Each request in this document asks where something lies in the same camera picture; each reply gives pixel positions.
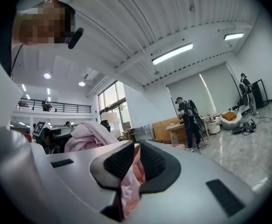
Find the balcony railing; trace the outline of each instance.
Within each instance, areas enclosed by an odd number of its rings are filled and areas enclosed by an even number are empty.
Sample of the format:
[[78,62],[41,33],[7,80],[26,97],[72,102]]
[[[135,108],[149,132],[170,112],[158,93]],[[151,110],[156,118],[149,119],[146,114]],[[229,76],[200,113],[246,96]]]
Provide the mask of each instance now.
[[43,102],[43,100],[21,98],[15,108],[44,112],[91,113],[91,105],[75,105],[47,101],[43,104]]

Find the roller shade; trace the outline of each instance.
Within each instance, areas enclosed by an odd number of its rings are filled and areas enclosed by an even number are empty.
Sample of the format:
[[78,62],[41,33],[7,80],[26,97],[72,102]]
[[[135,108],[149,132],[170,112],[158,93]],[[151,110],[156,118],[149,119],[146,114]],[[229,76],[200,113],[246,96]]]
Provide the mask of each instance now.
[[183,100],[193,100],[199,114],[206,115],[207,113],[213,114],[213,108],[210,102],[207,90],[198,74],[172,83],[167,86],[175,102],[177,97],[182,97]]
[[218,112],[224,112],[239,101],[237,87],[225,64],[201,72]]

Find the tiled floor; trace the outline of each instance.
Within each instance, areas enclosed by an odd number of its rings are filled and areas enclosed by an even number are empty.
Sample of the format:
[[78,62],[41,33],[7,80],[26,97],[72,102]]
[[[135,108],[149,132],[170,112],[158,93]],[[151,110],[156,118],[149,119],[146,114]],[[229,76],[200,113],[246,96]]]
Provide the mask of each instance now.
[[[272,102],[258,110],[257,117],[272,117]],[[244,122],[253,118],[250,113],[243,116]],[[272,187],[272,121],[261,122],[255,133],[248,136],[234,135],[231,130],[224,130],[210,136],[207,147],[200,148],[202,155],[219,163],[241,178],[254,191],[262,193]]]

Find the sneaker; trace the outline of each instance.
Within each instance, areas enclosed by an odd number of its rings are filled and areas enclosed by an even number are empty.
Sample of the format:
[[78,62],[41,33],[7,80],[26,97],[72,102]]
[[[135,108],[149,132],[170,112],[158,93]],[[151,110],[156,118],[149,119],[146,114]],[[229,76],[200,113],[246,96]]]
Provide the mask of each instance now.
[[186,148],[186,151],[193,152],[193,148]]

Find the recessed ceiling light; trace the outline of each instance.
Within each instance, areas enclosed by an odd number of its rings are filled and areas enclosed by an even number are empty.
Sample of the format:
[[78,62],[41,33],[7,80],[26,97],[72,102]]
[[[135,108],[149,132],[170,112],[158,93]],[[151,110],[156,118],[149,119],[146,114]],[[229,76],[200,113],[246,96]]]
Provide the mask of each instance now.
[[46,79],[51,79],[51,75],[48,74],[48,73],[44,74],[43,76],[44,76]]
[[224,40],[227,41],[227,40],[231,40],[231,39],[235,39],[235,38],[241,38],[241,37],[243,37],[243,35],[244,35],[243,32],[233,33],[233,34],[226,34],[224,36]]
[[161,56],[158,56],[157,58],[154,58],[152,60],[153,64],[154,65],[157,65],[158,63],[160,62],[163,62],[175,55],[178,55],[182,52],[185,52],[187,50],[191,50],[193,48],[193,44],[192,43],[189,43],[189,44],[186,44],[186,45],[183,45],[181,47],[178,47],[178,48],[175,48],[174,50],[171,50],[169,52],[166,52],[165,54],[161,55]]

